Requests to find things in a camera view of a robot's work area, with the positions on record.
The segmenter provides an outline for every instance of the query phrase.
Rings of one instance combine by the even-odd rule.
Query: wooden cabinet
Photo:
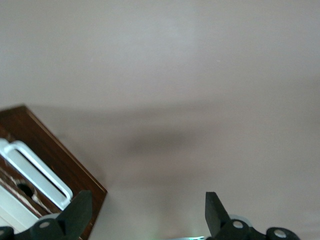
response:
[[[69,186],[73,197],[77,196],[81,190],[92,191],[92,219],[81,235],[81,239],[88,239],[106,197],[106,189],[26,106],[0,111],[0,138],[9,142],[15,140],[24,142]],[[1,156],[0,185],[39,218],[61,212],[52,201]]]

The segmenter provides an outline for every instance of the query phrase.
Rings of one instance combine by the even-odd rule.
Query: drawer handle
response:
[[[0,154],[59,209],[71,202],[71,189],[25,143],[0,138]]]

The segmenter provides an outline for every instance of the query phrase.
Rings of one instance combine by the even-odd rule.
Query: white ceiling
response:
[[[320,1],[0,2],[0,107],[109,191],[92,240],[209,235],[206,191],[320,239]]]

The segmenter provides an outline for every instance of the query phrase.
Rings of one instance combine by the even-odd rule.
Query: silver screw head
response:
[[[274,235],[282,239],[285,239],[287,237],[287,234],[285,234],[285,232],[280,229],[274,230]]]
[[[39,228],[44,229],[44,228],[48,227],[49,225],[50,225],[50,222],[44,221],[43,223],[41,223],[39,225]]]
[[[242,229],[244,227],[244,225],[240,221],[234,221],[233,226],[237,229]]]

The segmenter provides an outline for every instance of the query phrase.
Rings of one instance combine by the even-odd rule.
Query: dark hole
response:
[[[18,188],[21,189],[21,190],[25,193],[25,195],[27,195],[28,197],[31,198],[31,197],[33,196],[34,192],[32,191],[32,189],[31,189],[28,185],[26,185],[26,184],[24,184],[24,183],[19,183],[17,186],[18,186]]]

